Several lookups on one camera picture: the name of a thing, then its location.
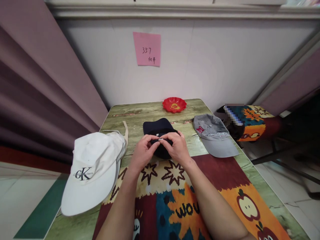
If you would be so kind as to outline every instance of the forearm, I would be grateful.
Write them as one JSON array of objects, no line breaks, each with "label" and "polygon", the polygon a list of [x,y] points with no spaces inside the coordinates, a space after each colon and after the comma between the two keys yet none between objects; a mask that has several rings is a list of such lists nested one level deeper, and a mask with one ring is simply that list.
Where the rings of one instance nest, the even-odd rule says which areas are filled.
[{"label": "forearm", "polygon": [[244,224],[196,162],[190,158],[183,168],[192,182],[201,216],[214,239],[242,239],[248,236]]},{"label": "forearm", "polygon": [[139,174],[138,170],[129,166],[97,240],[132,239],[134,204]]}]

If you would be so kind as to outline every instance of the purple curtain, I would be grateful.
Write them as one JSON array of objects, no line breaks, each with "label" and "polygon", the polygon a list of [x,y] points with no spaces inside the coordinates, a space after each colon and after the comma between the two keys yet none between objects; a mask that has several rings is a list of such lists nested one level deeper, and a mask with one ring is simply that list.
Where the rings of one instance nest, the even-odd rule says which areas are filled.
[{"label": "purple curtain", "polygon": [[268,97],[261,106],[277,116],[302,104],[312,97],[320,87],[320,49],[317,49],[304,63],[291,73]]},{"label": "purple curtain", "polygon": [[43,0],[0,2],[0,141],[72,162],[107,109]]}]

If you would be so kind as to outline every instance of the hand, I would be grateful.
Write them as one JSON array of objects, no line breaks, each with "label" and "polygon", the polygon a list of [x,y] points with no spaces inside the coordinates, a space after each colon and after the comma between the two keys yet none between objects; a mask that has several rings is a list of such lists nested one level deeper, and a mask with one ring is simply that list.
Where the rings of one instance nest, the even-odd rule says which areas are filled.
[{"label": "hand", "polygon": [[160,142],[156,142],[151,145],[150,141],[156,139],[159,139],[159,137],[148,134],[141,138],[134,149],[130,162],[131,168],[141,172],[142,169],[149,163],[154,151],[160,145]]},{"label": "hand", "polygon": [[160,143],[168,150],[172,159],[176,160],[182,167],[184,167],[186,163],[190,162],[191,157],[188,152],[184,135],[180,131],[178,131],[178,133],[171,132],[161,136],[161,138],[170,139],[173,142],[172,146],[165,140],[160,140]]}]

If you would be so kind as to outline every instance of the ck logo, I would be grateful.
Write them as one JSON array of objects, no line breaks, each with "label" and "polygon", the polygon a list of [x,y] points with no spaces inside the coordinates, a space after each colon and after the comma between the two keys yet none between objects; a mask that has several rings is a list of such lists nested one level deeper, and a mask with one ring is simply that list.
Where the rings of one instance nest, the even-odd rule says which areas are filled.
[{"label": "ck logo", "polygon": [[82,168],[82,172],[81,170],[77,171],[74,176],[76,178],[81,178],[80,181],[83,181],[83,180],[89,180],[90,178],[87,176],[87,175],[90,175],[90,174],[93,174],[93,173],[86,173],[91,167],[89,167],[86,171],[84,171],[86,168]]},{"label": "ck logo", "polygon": [[204,130],[203,130],[202,127],[199,126],[199,128],[197,128],[197,131],[198,131],[199,133],[202,133]]}]

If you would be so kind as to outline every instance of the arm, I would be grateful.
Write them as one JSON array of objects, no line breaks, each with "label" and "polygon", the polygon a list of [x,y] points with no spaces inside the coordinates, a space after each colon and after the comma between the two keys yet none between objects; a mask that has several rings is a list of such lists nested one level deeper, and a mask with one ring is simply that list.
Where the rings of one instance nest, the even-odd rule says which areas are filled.
[{"label": "arm", "polygon": [[203,174],[196,162],[190,157],[184,135],[168,133],[162,138],[173,142],[171,146],[167,141],[160,140],[174,160],[187,172],[201,209],[201,216],[214,239],[255,239],[248,232],[239,217]]},{"label": "arm", "polygon": [[160,145],[156,142],[151,146],[149,142],[153,139],[159,139],[159,137],[144,135],[137,143],[117,197],[100,229],[97,240],[132,239],[138,177]]}]

